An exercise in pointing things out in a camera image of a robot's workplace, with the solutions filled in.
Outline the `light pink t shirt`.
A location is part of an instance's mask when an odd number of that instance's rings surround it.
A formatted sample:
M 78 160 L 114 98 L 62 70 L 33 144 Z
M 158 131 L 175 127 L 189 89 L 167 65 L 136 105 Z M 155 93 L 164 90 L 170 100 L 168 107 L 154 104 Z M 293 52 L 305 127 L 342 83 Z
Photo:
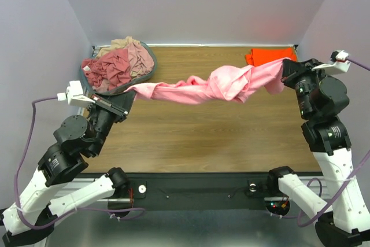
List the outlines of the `light pink t shirt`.
M 283 60 L 278 59 L 260 66 L 247 65 L 238 68 L 224 65 L 215 69 L 207 80 L 190 76 L 176 84 L 141 83 L 129 87 L 126 92 L 135 91 L 136 98 L 198 105 L 207 101 L 221 100 L 244 103 L 261 88 L 272 95 L 283 91 L 280 81 Z

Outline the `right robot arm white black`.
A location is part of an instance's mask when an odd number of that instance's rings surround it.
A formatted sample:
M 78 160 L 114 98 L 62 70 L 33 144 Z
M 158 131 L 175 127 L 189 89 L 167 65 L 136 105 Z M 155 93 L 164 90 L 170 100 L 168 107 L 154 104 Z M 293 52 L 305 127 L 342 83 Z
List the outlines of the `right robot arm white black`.
M 324 246 L 360 246 L 369 241 L 369 210 L 352 163 L 352 143 L 338 114 L 349 105 L 346 86 L 331 73 L 334 64 L 315 59 L 283 60 L 282 83 L 295 90 L 304 138 L 318 162 L 330 201 L 325 202 L 305 185 L 288 166 L 272 169 L 267 191 L 285 194 L 314 224 Z

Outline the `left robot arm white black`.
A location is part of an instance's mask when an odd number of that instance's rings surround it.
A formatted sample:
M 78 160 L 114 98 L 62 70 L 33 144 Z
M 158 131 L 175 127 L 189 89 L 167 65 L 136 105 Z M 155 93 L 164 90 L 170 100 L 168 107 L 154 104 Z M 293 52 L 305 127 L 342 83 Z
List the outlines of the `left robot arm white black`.
M 1 225 L 5 227 L 2 240 L 5 246 L 33 245 L 47 238 L 60 220 L 88 205 L 109 197 L 133 197 L 130 180 L 120 168 L 111 168 L 95 182 L 64 197 L 55 195 L 88 167 L 84 160 L 100 154 L 115 123 L 124 121 L 136 93 L 119 95 L 59 93 L 58 101 L 86 107 L 87 117 L 72 115 L 55 130 L 56 142 L 43 157 L 27 187 L 18 190 L 14 178 L 15 202 L 1 210 Z

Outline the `folded orange t shirt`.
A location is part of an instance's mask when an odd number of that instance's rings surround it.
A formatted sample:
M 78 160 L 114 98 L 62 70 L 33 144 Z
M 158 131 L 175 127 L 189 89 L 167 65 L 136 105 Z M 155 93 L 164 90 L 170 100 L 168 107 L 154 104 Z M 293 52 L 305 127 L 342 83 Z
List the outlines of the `folded orange t shirt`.
M 252 48 L 250 53 L 245 55 L 246 63 L 255 67 L 284 58 L 296 61 L 295 50 L 292 47 L 283 49 Z

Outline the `dark pink crumpled shirt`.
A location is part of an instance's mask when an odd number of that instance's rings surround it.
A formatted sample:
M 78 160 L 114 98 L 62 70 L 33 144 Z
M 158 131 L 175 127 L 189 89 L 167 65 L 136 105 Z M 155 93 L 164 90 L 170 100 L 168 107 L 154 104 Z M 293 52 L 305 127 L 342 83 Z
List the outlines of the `dark pink crumpled shirt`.
M 87 58 L 83 60 L 81 69 L 88 84 L 103 93 L 131 81 L 127 49 L 112 50 L 100 58 Z

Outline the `pale pink crumpled shirt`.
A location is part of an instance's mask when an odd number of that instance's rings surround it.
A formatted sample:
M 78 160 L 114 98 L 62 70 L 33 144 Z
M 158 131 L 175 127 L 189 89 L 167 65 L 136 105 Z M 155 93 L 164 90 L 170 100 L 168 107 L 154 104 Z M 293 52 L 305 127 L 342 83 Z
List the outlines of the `pale pink crumpled shirt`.
M 154 60 L 141 43 L 131 42 L 125 48 L 128 51 L 132 80 L 147 75 L 153 70 Z

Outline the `beige crumpled shirt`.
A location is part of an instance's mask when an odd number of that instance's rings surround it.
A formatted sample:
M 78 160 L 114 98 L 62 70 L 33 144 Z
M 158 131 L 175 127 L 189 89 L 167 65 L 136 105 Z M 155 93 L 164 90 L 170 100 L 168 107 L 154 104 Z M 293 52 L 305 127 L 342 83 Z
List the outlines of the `beige crumpled shirt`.
M 123 39 L 114 39 L 111 40 L 111 43 L 109 46 L 104 46 L 100 48 L 98 54 L 95 56 L 95 58 L 101 58 L 106 53 L 116 50 L 116 49 L 124 49 L 126 46 L 128 46 L 130 43 L 133 43 L 135 45 L 140 45 L 141 42 L 139 40 L 134 39 L 131 36 L 127 36 Z

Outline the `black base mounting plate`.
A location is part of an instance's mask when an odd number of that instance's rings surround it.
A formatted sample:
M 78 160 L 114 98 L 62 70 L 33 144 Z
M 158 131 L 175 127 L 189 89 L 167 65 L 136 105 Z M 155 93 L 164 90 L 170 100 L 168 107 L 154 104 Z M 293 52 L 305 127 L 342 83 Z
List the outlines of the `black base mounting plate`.
M 147 211 L 264 210 L 283 194 L 268 189 L 267 172 L 128 173 L 129 186 L 113 195 Z

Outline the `aluminium frame rail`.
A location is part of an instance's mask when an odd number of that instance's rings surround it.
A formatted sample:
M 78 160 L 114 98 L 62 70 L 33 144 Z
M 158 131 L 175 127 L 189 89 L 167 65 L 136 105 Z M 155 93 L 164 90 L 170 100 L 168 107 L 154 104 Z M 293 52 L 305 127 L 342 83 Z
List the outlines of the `aluminium frame rail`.
M 83 193 L 91 193 L 94 189 L 97 189 L 97 185 L 91 186 L 91 184 L 95 183 L 98 178 L 76 178 L 70 183 L 68 183 L 65 187 L 63 187 L 54 197 L 60 198 L 64 197 L 69 194 L 73 194 L 79 190 Z M 111 202 L 130 202 L 129 193 L 126 192 L 120 196 L 104 196 L 102 200 L 108 200 Z

